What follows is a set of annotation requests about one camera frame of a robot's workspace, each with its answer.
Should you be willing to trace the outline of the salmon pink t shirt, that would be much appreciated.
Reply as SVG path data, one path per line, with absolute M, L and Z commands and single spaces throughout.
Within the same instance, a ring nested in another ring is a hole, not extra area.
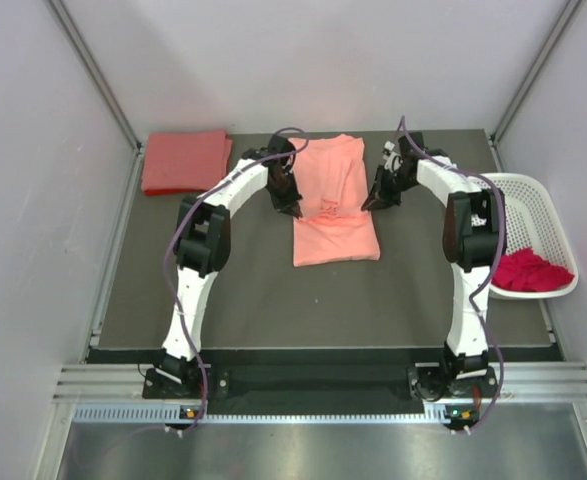
M 361 137 L 340 134 L 310 140 L 293 138 L 301 150 L 293 173 L 301 216 L 293 220 L 293 265 L 380 259 L 367 199 L 365 144 Z

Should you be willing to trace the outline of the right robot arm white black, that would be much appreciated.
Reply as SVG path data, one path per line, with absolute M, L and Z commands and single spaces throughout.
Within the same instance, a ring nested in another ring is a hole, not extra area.
M 443 151 L 426 151 L 421 133 L 386 142 L 382 158 L 363 211 L 398 206 L 416 186 L 445 207 L 442 249 L 453 274 L 452 321 L 438 368 L 419 373 L 414 392 L 431 402 L 463 395 L 495 379 L 486 326 L 489 285 L 506 248 L 503 195 L 490 181 L 460 170 Z

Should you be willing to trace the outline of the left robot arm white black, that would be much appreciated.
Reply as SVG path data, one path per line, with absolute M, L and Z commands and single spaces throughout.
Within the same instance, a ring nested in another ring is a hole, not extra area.
M 163 273 L 173 297 L 173 311 L 161 353 L 154 362 L 157 376 L 182 397 L 208 396 L 208 375 L 201 358 L 201 330 L 213 284 L 231 254 L 231 221 L 261 190 L 269 193 L 278 213 L 301 216 L 293 167 L 310 141 L 296 146 L 284 134 L 273 134 L 265 147 L 249 149 L 211 189 L 189 194 L 180 204 L 175 232 L 164 254 Z

